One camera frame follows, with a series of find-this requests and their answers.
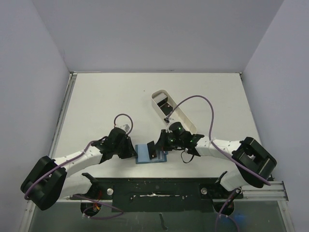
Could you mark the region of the black VIP card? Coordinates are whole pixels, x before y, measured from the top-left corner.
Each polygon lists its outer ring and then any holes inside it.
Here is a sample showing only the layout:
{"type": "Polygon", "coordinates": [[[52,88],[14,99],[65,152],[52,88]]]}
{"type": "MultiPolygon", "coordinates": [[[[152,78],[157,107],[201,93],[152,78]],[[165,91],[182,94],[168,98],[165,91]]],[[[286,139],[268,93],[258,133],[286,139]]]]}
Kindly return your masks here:
{"type": "Polygon", "coordinates": [[[155,159],[157,158],[157,154],[156,154],[156,148],[155,148],[155,143],[154,141],[151,141],[147,144],[147,149],[148,149],[148,154],[149,154],[149,159],[155,159]]]}

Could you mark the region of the grey magnetic stripe card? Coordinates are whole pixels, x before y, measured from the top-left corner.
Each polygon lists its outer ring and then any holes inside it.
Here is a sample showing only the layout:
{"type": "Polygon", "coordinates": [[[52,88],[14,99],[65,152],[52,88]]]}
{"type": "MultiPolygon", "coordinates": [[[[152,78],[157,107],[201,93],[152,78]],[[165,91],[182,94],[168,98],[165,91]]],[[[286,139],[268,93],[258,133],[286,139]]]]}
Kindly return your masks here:
{"type": "Polygon", "coordinates": [[[157,151],[157,158],[159,162],[166,162],[167,161],[167,154],[168,152],[165,151],[157,151]]]}

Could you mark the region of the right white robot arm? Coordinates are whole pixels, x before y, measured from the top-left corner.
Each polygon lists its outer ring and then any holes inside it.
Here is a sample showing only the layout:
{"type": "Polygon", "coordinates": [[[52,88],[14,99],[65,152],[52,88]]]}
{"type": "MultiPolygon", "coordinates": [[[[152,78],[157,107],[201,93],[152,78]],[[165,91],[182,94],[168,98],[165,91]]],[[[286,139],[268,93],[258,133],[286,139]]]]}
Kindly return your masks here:
{"type": "Polygon", "coordinates": [[[215,185],[216,194],[222,198],[245,185],[255,188],[269,186],[268,178],[277,165],[275,158],[252,137],[241,141],[213,140],[202,134],[192,134],[181,122],[172,123],[167,130],[162,130],[154,145],[160,151],[180,149],[193,156],[234,163],[236,169],[224,171],[215,185]]]}

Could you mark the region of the blue leather card holder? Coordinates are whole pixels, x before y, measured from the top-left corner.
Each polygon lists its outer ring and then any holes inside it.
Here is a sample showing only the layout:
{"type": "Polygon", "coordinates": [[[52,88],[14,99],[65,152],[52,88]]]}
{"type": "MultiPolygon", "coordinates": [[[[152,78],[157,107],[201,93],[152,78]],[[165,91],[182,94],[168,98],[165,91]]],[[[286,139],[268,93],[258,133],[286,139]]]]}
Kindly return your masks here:
{"type": "Polygon", "coordinates": [[[148,163],[161,163],[158,158],[149,159],[148,149],[146,144],[135,145],[135,150],[137,152],[136,164],[148,164],[148,163]]]}

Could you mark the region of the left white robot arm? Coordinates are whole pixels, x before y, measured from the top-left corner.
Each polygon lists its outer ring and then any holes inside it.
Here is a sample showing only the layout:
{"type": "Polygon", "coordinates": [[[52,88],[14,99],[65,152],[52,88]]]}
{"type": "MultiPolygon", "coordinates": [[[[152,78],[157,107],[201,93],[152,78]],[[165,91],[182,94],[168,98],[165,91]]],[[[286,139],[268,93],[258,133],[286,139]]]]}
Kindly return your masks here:
{"type": "Polygon", "coordinates": [[[50,208],[58,199],[75,194],[95,198],[98,181],[79,172],[101,164],[114,155],[121,159],[137,155],[126,131],[118,127],[113,128],[108,136],[90,141],[82,151],[54,159],[44,156],[37,161],[21,185],[24,198],[41,210],[50,208]]]}

